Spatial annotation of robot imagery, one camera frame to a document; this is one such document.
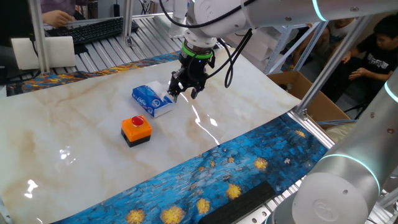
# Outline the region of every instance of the red button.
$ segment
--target red button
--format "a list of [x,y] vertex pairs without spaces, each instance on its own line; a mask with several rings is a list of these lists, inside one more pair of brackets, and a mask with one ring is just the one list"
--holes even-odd
[[131,122],[135,127],[140,127],[144,124],[144,118],[141,118],[140,116],[135,116],[131,118]]

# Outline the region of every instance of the keyboard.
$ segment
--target keyboard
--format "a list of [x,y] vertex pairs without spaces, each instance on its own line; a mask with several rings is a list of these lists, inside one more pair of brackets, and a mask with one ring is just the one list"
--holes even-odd
[[[138,28],[139,26],[133,21],[131,24],[131,31],[135,32]],[[63,27],[46,30],[46,33],[51,37],[71,36],[74,44],[85,44],[121,34],[122,30],[123,18],[121,17],[72,29]]]

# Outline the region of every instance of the white marble table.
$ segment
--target white marble table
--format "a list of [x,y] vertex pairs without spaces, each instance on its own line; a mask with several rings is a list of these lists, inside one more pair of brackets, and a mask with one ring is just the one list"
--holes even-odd
[[[217,51],[217,63],[226,60]],[[150,117],[131,96],[167,83],[178,61],[0,99],[0,195],[14,223],[54,222],[116,195],[287,112],[299,103],[240,57],[196,100]],[[151,140],[129,148],[121,121],[143,114]]]

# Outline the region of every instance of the hand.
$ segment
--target hand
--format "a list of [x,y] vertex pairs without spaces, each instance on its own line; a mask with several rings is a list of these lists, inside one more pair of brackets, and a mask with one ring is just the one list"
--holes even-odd
[[352,80],[354,80],[356,78],[359,78],[361,76],[369,75],[369,73],[370,73],[369,70],[367,70],[365,68],[359,68],[357,71],[353,71],[351,73],[351,75],[349,75],[348,79],[352,81]]
[[351,51],[348,51],[347,54],[344,56],[344,58],[342,59],[342,61],[344,63],[349,62],[349,60],[351,59]]
[[43,14],[43,22],[54,27],[64,27],[68,24],[68,21],[72,21],[72,17],[60,10]]
[[293,57],[292,57],[293,65],[296,65],[299,62],[300,57],[301,57],[300,53],[298,53],[298,52],[293,53]]

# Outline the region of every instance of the colorful patterned fabric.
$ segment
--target colorful patterned fabric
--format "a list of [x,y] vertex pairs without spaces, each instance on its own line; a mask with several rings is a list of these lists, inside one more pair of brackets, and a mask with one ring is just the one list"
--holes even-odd
[[198,223],[261,182],[281,194],[326,151],[284,114],[58,223]]
[[[108,68],[102,71],[97,72],[74,72],[69,74],[59,74],[59,75],[42,75],[39,78],[29,80],[23,83],[22,91],[23,93],[28,93],[36,90],[43,90],[46,88],[69,84],[73,82],[77,82],[80,80],[85,80],[87,78],[93,77],[101,77],[105,75],[112,75],[115,73],[125,72],[128,70],[134,70],[137,68],[143,68],[151,65],[158,65],[160,63],[171,62],[178,59],[180,52],[174,52],[171,54],[156,56],[152,58],[147,58],[144,60],[127,63],[124,65],[118,65],[113,68]],[[7,86],[7,96],[14,95],[14,89],[16,89],[16,85],[8,85]]]

